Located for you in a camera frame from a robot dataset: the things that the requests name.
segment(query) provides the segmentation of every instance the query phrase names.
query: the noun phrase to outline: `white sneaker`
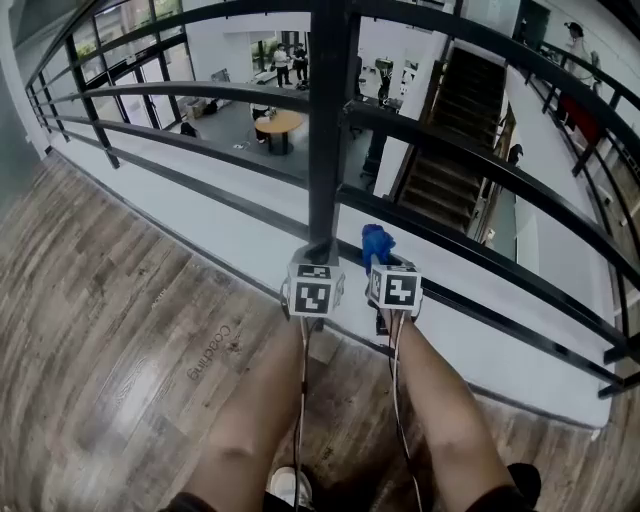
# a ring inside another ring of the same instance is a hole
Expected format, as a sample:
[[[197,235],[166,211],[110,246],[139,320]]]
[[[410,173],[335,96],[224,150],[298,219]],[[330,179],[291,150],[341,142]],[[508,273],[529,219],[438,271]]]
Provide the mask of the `white sneaker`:
[[[291,466],[278,469],[269,482],[269,492],[293,507],[296,499],[296,470]],[[298,502],[301,507],[314,510],[311,504],[311,484],[302,472],[300,472]]]

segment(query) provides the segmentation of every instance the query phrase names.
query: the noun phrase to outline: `wire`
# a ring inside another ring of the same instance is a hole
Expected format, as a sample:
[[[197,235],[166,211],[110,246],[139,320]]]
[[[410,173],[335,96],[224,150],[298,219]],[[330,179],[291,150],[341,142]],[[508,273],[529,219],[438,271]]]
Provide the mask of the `wire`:
[[[307,366],[309,362],[309,341],[311,340],[311,333],[316,327],[320,319],[316,319],[311,327],[307,330],[307,321],[304,317],[300,317],[300,328],[302,331],[302,381],[300,386],[300,413],[298,414],[298,421],[293,432],[293,465],[296,471],[296,488],[294,494],[293,508],[295,512],[298,512],[300,507],[300,476],[302,472],[302,435],[304,432],[304,409],[307,398]]]
[[[400,325],[398,326],[398,332],[396,334],[396,343],[395,343],[395,355],[393,358],[393,407],[396,412],[396,425],[397,430],[399,431],[399,438],[401,439],[401,444],[405,454],[405,460],[407,462],[407,466],[409,468],[409,473],[411,474],[411,478],[413,480],[413,485],[416,489],[416,497],[418,499],[418,509],[422,512],[422,499],[420,498],[420,488],[418,487],[418,480],[413,473],[411,467],[411,459],[409,457],[409,446],[407,445],[407,438],[404,435],[404,429],[402,428],[402,423],[400,422],[400,408],[398,406],[398,358],[400,355],[400,340],[402,335],[402,327],[404,325],[404,313],[400,317]],[[389,340],[391,340],[392,331],[389,331]]]

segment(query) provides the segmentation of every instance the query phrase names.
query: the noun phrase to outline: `red object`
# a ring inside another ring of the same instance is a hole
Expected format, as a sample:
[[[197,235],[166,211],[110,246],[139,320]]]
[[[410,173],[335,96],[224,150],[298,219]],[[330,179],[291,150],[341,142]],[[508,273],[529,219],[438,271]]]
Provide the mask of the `red object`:
[[[600,128],[595,118],[581,105],[576,103],[576,101],[566,94],[560,95],[559,99],[560,104],[564,107],[567,113],[572,117],[572,119],[576,122],[576,126],[580,128],[582,135],[587,139],[592,145],[598,144],[600,141]]]

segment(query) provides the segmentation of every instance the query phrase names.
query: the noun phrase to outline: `round table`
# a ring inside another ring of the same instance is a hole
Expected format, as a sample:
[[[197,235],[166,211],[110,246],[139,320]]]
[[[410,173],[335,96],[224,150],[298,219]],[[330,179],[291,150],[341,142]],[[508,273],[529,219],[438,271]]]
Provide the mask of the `round table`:
[[[278,110],[276,115],[273,116],[268,123],[261,123],[260,119],[256,119],[256,130],[268,133],[269,135],[282,134],[282,152],[278,153],[275,151],[271,142],[271,137],[268,137],[269,151],[280,155],[290,153],[293,150],[293,145],[289,144],[289,132],[291,130],[295,130],[302,124],[302,116],[297,112],[292,112],[290,110]]]

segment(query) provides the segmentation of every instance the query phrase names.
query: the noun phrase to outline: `wood-grain floor tile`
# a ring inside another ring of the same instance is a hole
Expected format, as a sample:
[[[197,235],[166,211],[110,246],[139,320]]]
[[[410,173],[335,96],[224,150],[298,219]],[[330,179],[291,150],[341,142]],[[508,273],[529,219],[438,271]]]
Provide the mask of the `wood-grain floor tile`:
[[[632,321],[639,318],[640,307]],[[166,505],[220,406],[283,321],[276,302],[191,254],[52,153],[0,224],[0,505]],[[415,510],[388,361],[324,332],[314,335],[309,370],[303,463],[324,489],[318,503]],[[540,469],[540,510],[631,512],[640,503],[639,400],[640,390],[617,398],[597,438],[480,402],[505,462]],[[441,510],[404,390],[401,401],[423,499]],[[291,464],[291,435],[274,467]]]

